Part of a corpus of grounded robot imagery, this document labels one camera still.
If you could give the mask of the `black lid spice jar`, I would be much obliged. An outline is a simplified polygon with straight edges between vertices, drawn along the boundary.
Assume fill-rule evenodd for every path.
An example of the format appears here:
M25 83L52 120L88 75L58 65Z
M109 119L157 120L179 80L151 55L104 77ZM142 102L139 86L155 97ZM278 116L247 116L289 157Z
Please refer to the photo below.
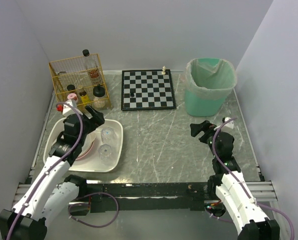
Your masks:
M106 90L100 84L93 88L93 104L97 109L103 109L106 106Z

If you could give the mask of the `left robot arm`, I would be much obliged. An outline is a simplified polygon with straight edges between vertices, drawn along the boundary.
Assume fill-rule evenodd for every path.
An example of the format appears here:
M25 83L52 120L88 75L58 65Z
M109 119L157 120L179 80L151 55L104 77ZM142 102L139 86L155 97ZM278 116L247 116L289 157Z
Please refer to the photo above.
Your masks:
M89 105L85 109L91 117L68 103L66 106L70 112L63 120L64 130L52 145L43 169L11 210L0 212L0 233L4 240L43 240L47 221L87 192L86 179L76 175L68 176L57 191L54 189L81 154L87 136L103 125L105 118Z

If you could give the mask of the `beige blue ceramic plate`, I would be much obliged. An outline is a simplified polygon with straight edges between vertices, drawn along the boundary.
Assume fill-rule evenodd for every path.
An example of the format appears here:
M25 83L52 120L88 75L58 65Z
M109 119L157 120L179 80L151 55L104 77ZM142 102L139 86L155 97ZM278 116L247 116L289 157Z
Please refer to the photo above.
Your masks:
M93 131L91 133L89 133L84 141L84 145L82 147L82 154L86 154L92 147L92 145L94 144L94 141L97 137L97 134Z

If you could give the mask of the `brown sauce bottle yellow label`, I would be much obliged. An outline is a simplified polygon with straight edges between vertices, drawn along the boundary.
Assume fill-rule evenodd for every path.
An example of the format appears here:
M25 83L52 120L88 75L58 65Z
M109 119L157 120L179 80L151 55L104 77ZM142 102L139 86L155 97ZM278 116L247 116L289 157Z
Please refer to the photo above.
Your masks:
M84 106L88 105L90 103L90 98L87 94L87 91L82 85L79 85L78 87L78 94L80 96L80 99Z

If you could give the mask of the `black cap pepper shaker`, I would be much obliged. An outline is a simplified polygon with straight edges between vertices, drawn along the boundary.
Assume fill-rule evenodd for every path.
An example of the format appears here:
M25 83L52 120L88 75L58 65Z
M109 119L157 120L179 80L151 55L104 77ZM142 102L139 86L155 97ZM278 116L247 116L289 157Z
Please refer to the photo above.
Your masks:
M69 93L75 93L76 92L76 87L73 85L73 84L69 84L69 85L67 85L67 91L69 92Z

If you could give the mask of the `clear plastic cup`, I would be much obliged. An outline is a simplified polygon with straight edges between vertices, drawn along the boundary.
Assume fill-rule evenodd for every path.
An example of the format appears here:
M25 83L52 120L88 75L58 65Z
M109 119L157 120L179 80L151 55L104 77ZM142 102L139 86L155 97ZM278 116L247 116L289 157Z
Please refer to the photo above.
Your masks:
M103 144L98 148L99 159L104 164L109 164L114 161L114 150L111 145Z
M100 136L103 144L107 144L110 146L114 146L116 144L117 135L112 127L104 127L100 132Z

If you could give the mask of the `clear bottle red label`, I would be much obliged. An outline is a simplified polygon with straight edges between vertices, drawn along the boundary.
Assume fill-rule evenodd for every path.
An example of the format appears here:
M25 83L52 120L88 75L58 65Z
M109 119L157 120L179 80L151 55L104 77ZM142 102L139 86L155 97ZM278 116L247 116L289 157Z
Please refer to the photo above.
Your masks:
M92 85L93 86L101 85L103 81L98 69L97 62L90 55L90 52L88 49L84 49L82 51L82 54L84 56L84 67L89 75Z

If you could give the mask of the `pink lid seasoning jar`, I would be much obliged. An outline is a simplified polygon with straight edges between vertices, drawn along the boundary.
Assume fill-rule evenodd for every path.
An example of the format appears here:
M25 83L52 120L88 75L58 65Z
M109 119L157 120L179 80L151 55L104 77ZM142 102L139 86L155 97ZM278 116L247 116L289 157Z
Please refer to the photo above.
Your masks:
M79 101L79 100L78 100L78 97L77 97L77 94L74 93L74 92L68 94L68 95L67 95L67 99L68 99L68 100L73 100L73 101L75 101L76 103Z

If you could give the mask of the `pink plate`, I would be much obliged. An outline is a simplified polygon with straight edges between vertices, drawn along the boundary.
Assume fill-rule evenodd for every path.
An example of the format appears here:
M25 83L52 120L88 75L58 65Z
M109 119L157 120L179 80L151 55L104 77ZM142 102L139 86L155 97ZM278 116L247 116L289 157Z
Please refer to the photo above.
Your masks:
M90 150L89 150L86 154L82 154L82 153L80 153L80 154L78 155L78 157L76 158L77 161L83 159L83 158L84 158L84 157L85 157L85 156L92 150L92 148L93 148L93 146L94 146L94 144L95 144L95 140L94 140L94 142L93 142L92 147L90 148Z

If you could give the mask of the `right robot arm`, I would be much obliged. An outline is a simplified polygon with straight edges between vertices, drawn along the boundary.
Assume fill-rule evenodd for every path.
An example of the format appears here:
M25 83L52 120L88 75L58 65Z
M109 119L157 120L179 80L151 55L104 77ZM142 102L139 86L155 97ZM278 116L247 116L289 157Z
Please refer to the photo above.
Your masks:
M236 227L239 240L278 240L280 226L260 208L249 190L234 155L234 137L208 120L190 124L190 134L209 146L215 172L207 182L207 192L215 195L217 203L205 204L210 217L219 219L228 213Z

